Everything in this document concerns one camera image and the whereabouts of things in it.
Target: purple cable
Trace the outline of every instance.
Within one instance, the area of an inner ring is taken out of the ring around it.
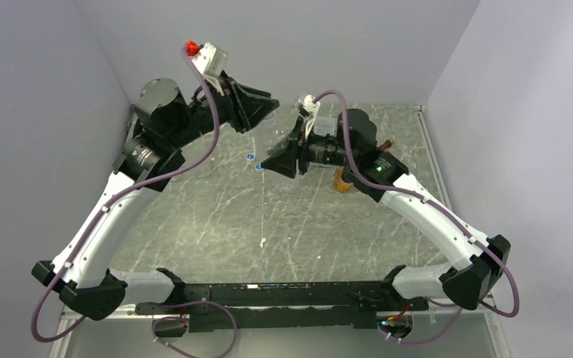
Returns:
[[[227,315],[229,316],[229,319],[231,320],[231,323],[234,326],[234,337],[232,337],[231,343],[229,344],[229,347],[223,353],[219,354],[218,356],[216,356],[214,358],[225,357],[226,355],[229,354],[229,352],[231,352],[232,348],[234,348],[234,343],[236,343],[236,338],[238,337],[238,325],[236,325],[236,319],[234,318],[234,315],[232,315],[231,312],[229,312],[229,310],[227,308],[225,308],[224,306],[222,306],[216,302],[212,302],[212,301],[194,301],[194,302],[187,302],[185,304],[159,305],[159,307],[162,307],[162,308],[181,308],[181,307],[195,306],[197,304],[209,304],[211,306],[214,306],[214,307],[221,309],[223,312],[227,313]],[[175,347],[174,345],[171,345],[168,342],[164,342],[161,338],[157,337],[157,334],[154,332],[154,329],[162,321],[186,321],[186,320],[185,320],[185,318],[175,317],[172,315],[169,315],[169,316],[163,317],[163,318],[159,318],[152,325],[152,336],[154,337],[154,340],[156,342],[159,342],[162,345],[165,345],[166,347],[172,349],[173,351],[188,357],[188,358],[198,358],[197,356],[193,356],[192,354],[186,353],[186,352],[182,351],[181,349]]]
[[[359,169],[357,167],[357,164],[354,162],[354,156],[353,156],[352,147],[350,144],[350,131],[349,131],[350,125],[348,122],[348,105],[346,104],[346,100],[345,100],[343,94],[336,89],[329,89],[328,91],[324,91],[324,92],[320,93],[319,95],[317,95],[313,99],[313,103],[317,103],[320,99],[326,97],[327,95],[335,95],[339,99],[339,103],[341,104],[342,120],[343,120],[342,132],[343,132],[343,136],[345,139],[344,140],[345,152],[346,152],[346,157],[348,158],[348,164],[350,165],[350,169],[352,170],[354,176],[361,183],[363,183],[363,184],[365,184],[365,185],[367,185],[373,189],[386,190],[386,191],[389,190],[391,192],[401,192],[403,194],[411,195],[414,198],[419,199],[420,201],[423,201],[425,199],[424,195],[418,194],[417,192],[414,192],[414,191],[408,190],[408,189],[372,183],[372,182],[368,181],[367,179],[365,179],[361,175],[361,173],[359,173]],[[440,204],[436,203],[435,201],[431,201],[431,200],[426,201],[426,203],[431,205],[432,207],[434,207],[438,211],[440,211],[447,219],[449,219],[454,225],[456,225],[456,227],[458,229],[460,229],[460,231],[462,231],[464,236],[466,236],[467,238],[473,237],[471,232],[469,232],[469,230],[467,230],[466,227],[461,222],[459,222],[455,216],[453,216],[448,210],[446,210]],[[517,284],[515,283],[515,279],[513,278],[513,275],[510,273],[510,270],[508,269],[508,267],[506,267],[504,262],[502,260],[500,260],[499,257],[497,257],[485,245],[483,245],[481,242],[479,242],[477,240],[475,241],[475,244],[480,249],[482,249],[482,251],[484,253],[489,255],[489,257],[491,257],[491,259],[494,260],[495,263],[498,264],[500,269],[506,274],[506,277],[508,279],[508,283],[510,284],[510,288],[513,291],[513,311],[507,313],[507,312],[498,310],[497,307],[493,307],[493,306],[488,305],[484,301],[481,301],[480,303],[483,306],[489,308],[491,311],[493,311],[499,315],[503,315],[504,317],[514,317],[519,312],[519,290],[517,289]],[[457,316],[455,316],[454,319],[452,319],[452,322],[450,322],[450,324],[448,324],[445,327],[445,329],[441,333],[437,334],[435,337],[438,339],[441,336],[443,336],[445,333],[447,333],[447,331],[449,329],[451,329],[451,323],[453,323],[453,321],[455,321],[456,319],[457,319]]]
[[[162,180],[170,179],[174,176],[183,174],[185,172],[188,172],[191,169],[196,168],[199,164],[203,163],[210,156],[210,154],[212,154],[212,152],[214,151],[214,148],[216,148],[216,143],[219,140],[219,128],[220,128],[219,112],[216,109],[216,102],[214,101],[214,97],[212,96],[212,92],[210,91],[210,88],[205,83],[205,80],[203,79],[203,76],[201,75],[201,73],[196,69],[196,67],[192,63],[192,59],[187,55],[186,50],[187,50],[187,48],[185,48],[185,47],[183,47],[181,49],[181,56],[185,60],[186,64],[190,67],[190,69],[192,70],[192,73],[194,74],[194,76],[198,80],[199,84],[201,85],[201,88],[203,89],[203,93],[205,94],[205,98],[207,99],[207,103],[210,105],[210,111],[212,112],[212,121],[214,124],[214,137],[212,138],[212,142],[210,144],[210,147],[205,152],[205,154],[203,154],[202,157],[200,157],[198,160],[196,160],[194,163],[192,163],[188,166],[179,168],[179,169],[177,169],[173,172],[170,172],[170,173],[166,173],[163,175],[159,175],[157,177],[153,177],[153,178],[150,178],[150,179],[147,179],[144,181],[140,181],[139,183],[135,183],[132,186],[129,186],[128,188],[122,190],[121,192],[118,192],[117,194],[113,195],[106,203],[104,203],[104,205],[106,207],[112,207],[113,204],[115,204],[119,199],[121,199],[124,195],[128,194],[129,192],[132,192],[134,190],[138,190],[140,188],[143,188],[144,186],[148,186],[150,184],[153,184],[153,183],[156,183],[156,182],[159,182]],[[96,213],[96,215],[93,216],[93,220],[91,220],[91,222],[87,225],[87,228],[82,233],[82,236],[80,237],[78,242],[76,242],[76,244],[73,248],[73,251],[71,251],[71,254],[66,258],[66,262],[72,262],[73,259],[75,258],[75,256],[78,255],[78,252],[80,252],[80,250],[82,249],[84,242],[87,240],[89,235],[91,235],[91,233],[93,232],[93,229],[96,227],[96,225],[98,224],[98,222],[100,221],[100,219],[102,218],[103,215],[104,215],[104,212],[102,210],[99,210]],[[43,295],[40,297],[38,302],[36,303],[36,306],[34,307],[34,311],[32,312],[31,335],[38,342],[49,343],[49,342],[53,342],[55,340],[61,339],[64,336],[66,336],[69,332],[71,332],[74,328],[76,328],[76,326],[78,326],[85,319],[84,316],[80,317],[69,328],[66,328],[63,332],[60,332],[59,334],[57,334],[56,336],[53,336],[53,337],[44,337],[44,336],[41,336],[40,333],[38,332],[38,316],[40,314],[40,310],[43,308],[43,304],[45,303],[45,300],[47,300],[47,297],[49,296],[49,294],[51,293],[53,288],[56,286],[56,283],[65,275],[65,272],[66,272],[65,266],[63,266],[60,270],[58,270],[58,273],[56,273],[56,275],[51,280],[49,285],[47,285],[47,289],[45,290]]]

